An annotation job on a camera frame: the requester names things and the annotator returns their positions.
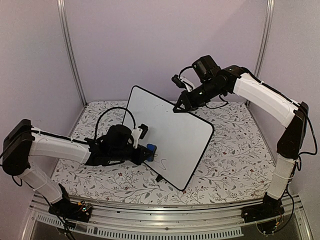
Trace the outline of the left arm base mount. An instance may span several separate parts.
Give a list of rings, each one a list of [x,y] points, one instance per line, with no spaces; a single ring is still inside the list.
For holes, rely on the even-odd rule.
[[[92,205],[84,201],[72,203],[70,200],[61,199],[51,204],[48,212],[61,218],[88,223],[92,215]]]

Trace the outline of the blue whiteboard eraser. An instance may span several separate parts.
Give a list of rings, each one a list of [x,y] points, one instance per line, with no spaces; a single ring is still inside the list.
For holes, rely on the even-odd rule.
[[[148,162],[153,162],[156,154],[157,146],[151,143],[146,145],[146,148],[150,151],[148,158],[146,159]]]

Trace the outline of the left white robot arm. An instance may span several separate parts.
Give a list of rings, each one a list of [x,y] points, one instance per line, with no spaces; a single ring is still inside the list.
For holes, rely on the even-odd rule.
[[[42,194],[63,216],[74,213],[74,205],[64,198],[63,189],[30,161],[30,157],[44,156],[71,160],[85,166],[112,166],[131,161],[141,165],[153,158],[155,147],[140,145],[148,127],[142,124],[129,129],[123,124],[111,126],[105,135],[84,140],[45,132],[33,127],[30,120],[21,120],[3,141],[2,169],[18,177]]]

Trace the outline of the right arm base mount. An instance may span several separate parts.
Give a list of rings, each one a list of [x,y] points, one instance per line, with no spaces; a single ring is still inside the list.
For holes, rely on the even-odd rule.
[[[262,203],[241,208],[241,217],[245,223],[280,216],[284,213],[285,210],[282,201],[269,197],[267,194],[263,197]]]

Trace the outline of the small black-framed whiteboard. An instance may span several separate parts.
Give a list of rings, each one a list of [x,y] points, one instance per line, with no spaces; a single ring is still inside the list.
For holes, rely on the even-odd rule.
[[[188,186],[214,133],[214,125],[193,114],[175,113],[174,104],[138,85],[132,87],[123,124],[145,124],[148,131],[139,144],[156,146],[153,161],[144,164],[173,187]]]

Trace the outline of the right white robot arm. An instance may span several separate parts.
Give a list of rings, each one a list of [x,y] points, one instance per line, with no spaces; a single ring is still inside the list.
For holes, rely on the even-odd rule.
[[[309,106],[296,102],[259,80],[243,66],[221,68],[210,55],[197,59],[171,78],[182,89],[173,107],[174,113],[188,113],[204,107],[213,98],[237,95],[275,119],[284,129],[276,145],[277,160],[264,203],[258,213],[269,218],[278,210],[278,203],[293,178],[296,160],[306,134]]]

